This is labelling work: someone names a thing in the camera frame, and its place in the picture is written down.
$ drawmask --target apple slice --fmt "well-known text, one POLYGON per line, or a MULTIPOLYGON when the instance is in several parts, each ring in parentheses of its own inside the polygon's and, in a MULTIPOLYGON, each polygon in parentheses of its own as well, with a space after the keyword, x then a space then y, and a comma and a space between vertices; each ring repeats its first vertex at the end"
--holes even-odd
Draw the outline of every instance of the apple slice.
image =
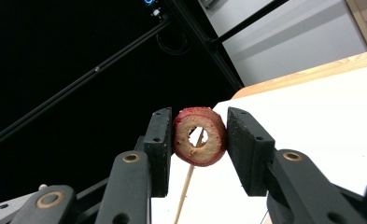
POLYGON ((227 147, 227 131, 220 114, 209 107, 184 108, 174 120, 176 155, 195 166, 209 166, 219 161, 227 147), (195 147, 190 134, 196 128, 204 128, 207 141, 195 147))

